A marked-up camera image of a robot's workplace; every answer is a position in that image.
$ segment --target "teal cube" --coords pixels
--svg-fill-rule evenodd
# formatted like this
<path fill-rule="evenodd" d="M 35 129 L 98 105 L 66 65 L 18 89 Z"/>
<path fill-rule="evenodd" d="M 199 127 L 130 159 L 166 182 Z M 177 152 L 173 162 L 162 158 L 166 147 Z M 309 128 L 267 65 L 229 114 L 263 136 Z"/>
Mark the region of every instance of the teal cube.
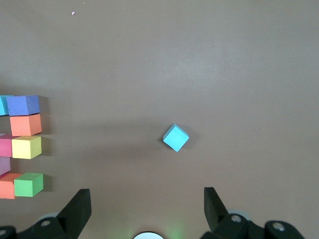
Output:
<path fill-rule="evenodd" d="M 188 139 L 188 134 L 176 124 L 173 124 L 163 136 L 163 141 L 176 152 L 183 147 Z"/>
<path fill-rule="evenodd" d="M 0 116 L 6 116 L 9 114 L 8 104 L 6 98 L 10 96 L 0 96 Z"/>
<path fill-rule="evenodd" d="M 24 173 L 14 180 L 14 195 L 17 197 L 34 197 L 42 190 L 42 173 Z"/>

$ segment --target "white light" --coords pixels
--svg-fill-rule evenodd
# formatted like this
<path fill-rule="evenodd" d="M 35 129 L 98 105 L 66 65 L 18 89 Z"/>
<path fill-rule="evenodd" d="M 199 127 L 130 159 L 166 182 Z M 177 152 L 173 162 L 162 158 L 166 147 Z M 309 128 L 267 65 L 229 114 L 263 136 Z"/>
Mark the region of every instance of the white light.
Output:
<path fill-rule="evenodd" d="M 133 239 L 164 239 L 160 235 L 152 232 L 140 233 L 135 236 Z"/>

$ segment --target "orange cube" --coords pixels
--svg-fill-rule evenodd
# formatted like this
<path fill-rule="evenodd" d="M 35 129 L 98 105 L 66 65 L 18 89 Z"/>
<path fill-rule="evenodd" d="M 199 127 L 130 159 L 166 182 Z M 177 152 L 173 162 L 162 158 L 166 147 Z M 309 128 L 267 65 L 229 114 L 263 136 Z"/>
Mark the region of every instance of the orange cube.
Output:
<path fill-rule="evenodd" d="M 42 131 L 40 114 L 10 117 L 12 136 L 31 136 Z"/>
<path fill-rule="evenodd" d="M 15 199 L 14 195 L 14 180 L 22 174 L 9 173 L 0 178 L 0 198 Z"/>

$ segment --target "purple cube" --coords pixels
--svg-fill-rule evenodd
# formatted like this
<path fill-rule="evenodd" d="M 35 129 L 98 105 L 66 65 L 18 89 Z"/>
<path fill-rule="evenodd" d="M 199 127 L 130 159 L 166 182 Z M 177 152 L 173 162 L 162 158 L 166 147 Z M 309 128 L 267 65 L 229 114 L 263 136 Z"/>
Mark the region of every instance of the purple cube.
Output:
<path fill-rule="evenodd" d="M 11 170 L 10 157 L 0 157 L 0 178 Z"/>

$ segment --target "screw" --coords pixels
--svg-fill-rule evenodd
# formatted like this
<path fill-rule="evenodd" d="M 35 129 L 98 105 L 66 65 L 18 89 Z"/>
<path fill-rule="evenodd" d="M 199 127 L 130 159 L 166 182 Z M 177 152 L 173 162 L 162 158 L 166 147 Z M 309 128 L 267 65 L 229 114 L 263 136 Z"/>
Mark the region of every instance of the screw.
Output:
<path fill-rule="evenodd" d="M 232 215 L 231 220 L 235 223 L 241 223 L 241 218 L 238 215 Z"/>
<path fill-rule="evenodd" d="M 5 235 L 6 234 L 6 230 L 0 230 L 0 236 L 3 236 L 3 235 Z"/>
<path fill-rule="evenodd" d="M 281 223 L 273 223 L 273 227 L 276 230 L 279 230 L 281 232 L 283 232 L 285 230 L 284 225 L 282 225 Z"/>
<path fill-rule="evenodd" d="M 41 223 L 41 226 L 42 227 L 46 227 L 47 225 L 50 225 L 50 221 L 49 220 L 46 220 L 46 221 L 43 221 L 42 223 Z"/>

